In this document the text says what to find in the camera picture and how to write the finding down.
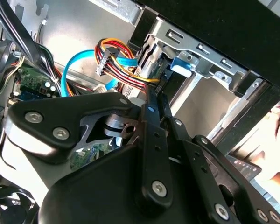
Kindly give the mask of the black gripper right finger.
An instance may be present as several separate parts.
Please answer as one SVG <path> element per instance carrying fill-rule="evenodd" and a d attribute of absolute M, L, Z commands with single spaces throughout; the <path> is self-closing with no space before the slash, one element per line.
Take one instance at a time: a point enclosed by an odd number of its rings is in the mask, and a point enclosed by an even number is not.
<path fill-rule="evenodd" d="M 157 96 L 161 124 L 168 129 L 170 155 L 190 176 L 195 214 L 202 224 L 280 224 L 280 214 L 204 136 L 189 137 L 172 116 L 167 96 Z"/>

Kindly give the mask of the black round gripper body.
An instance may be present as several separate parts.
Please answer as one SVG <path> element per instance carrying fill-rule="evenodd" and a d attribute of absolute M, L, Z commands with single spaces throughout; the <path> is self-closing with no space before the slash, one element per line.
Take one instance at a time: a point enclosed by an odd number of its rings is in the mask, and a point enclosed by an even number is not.
<path fill-rule="evenodd" d="M 207 224 L 191 175 L 170 161 L 173 204 L 150 215 L 135 202 L 136 152 L 110 153 L 56 182 L 39 211 L 41 224 Z"/>

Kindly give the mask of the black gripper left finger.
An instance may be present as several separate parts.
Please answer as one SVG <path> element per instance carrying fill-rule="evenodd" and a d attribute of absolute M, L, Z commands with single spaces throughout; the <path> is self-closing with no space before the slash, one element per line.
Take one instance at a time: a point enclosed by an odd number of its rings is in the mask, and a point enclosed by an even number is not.
<path fill-rule="evenodd" d="M 70 168 L 70 158 L 76 150 L 121 135 L 125 144 L 110 153 L 129 147 L 135 150 L 137 203 L 170 206 L 172 177 L 167 131 L 162 128 L 157 102 L 159 94 L 150 87 L 142 93 L 145 101 L 141 106 L 119 93 L 12 105 L 0 148 L 0 173 L 29 191 L 42 205 L 51 187 L 75 172 Z"/>

